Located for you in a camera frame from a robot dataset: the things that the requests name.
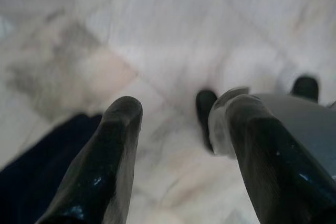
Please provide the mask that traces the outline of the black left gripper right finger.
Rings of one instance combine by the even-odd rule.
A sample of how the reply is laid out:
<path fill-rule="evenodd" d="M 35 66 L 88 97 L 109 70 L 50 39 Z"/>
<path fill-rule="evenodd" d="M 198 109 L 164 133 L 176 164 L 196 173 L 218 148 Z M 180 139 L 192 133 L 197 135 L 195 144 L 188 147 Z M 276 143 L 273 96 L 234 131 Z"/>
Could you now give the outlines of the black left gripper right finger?
<path fill-rule="evenodd" d="M 214 153 L 238 161 L 260 224 L 336 224 L 336 182 L 248 88 L 219 97 L 208 124 Z"/>

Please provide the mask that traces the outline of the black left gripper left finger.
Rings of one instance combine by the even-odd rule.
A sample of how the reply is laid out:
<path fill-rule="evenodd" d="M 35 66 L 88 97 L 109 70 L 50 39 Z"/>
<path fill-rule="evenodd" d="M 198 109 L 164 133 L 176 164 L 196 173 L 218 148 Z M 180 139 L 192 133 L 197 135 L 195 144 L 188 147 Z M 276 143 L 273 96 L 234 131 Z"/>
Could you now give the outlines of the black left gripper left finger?
<path fill-rule="evenodd" d="M 108 107 L 38 224 L 126 224 L 142 115 L 130 96 Z"/>

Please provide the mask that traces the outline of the navy blue shirt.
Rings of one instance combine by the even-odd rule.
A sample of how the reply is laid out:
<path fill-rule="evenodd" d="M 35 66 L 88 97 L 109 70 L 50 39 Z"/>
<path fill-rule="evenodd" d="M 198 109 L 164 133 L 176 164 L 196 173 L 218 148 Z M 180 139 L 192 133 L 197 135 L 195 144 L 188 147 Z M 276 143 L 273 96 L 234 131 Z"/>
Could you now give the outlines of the navy blue shirt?
<path fill-rule="evenodd" d="M 72 117 L 0 172 L 0 224 L 35 224 L 101 119 L 100 114 Z"/>

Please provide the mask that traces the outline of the black robot foot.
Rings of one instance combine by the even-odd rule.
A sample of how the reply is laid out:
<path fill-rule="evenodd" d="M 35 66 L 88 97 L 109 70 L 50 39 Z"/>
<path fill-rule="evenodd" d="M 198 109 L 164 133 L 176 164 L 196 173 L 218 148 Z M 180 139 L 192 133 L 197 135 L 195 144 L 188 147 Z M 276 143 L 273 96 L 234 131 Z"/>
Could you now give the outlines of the black robot foot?
<path fill-rule="evenodd" d="M 216 100 L 217 95 L 210 89 L 200 90 L 195 98 L 196 114 L 198 123 L 202 130 L 204 145 L 207 150 L 212 154 L 214 152 L 209 140 L 208 118 Z"/>
<path fill-rule="evenodd" d="M 319 84 L 316 78 L 311 76 L 299 76 L 290 91 L 290 94 L 315 103 L 319 100 Z"/>

